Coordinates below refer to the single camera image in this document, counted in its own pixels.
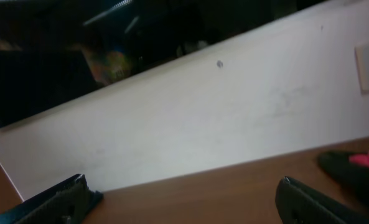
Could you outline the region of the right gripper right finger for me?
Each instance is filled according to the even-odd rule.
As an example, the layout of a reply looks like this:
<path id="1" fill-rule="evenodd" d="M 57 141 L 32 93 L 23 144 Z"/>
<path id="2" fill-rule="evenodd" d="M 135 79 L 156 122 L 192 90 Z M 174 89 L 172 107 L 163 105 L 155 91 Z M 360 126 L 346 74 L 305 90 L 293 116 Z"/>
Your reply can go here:
<path id="1" fill-rule="evenodd" d="M 368 217 L 291 177 L 279 181 L 275 204 L 283 224 L 369 224 Z"/>

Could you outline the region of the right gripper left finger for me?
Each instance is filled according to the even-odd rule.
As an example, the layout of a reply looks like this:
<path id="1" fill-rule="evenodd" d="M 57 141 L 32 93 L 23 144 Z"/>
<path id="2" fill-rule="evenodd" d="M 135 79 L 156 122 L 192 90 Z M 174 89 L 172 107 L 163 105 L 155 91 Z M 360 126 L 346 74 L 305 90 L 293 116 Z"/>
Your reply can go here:
<path id="1" fill-rule="evenodd" d="M 0 224 L 80 224 L 102 199 L 75 174 L 0 214 Z"/>

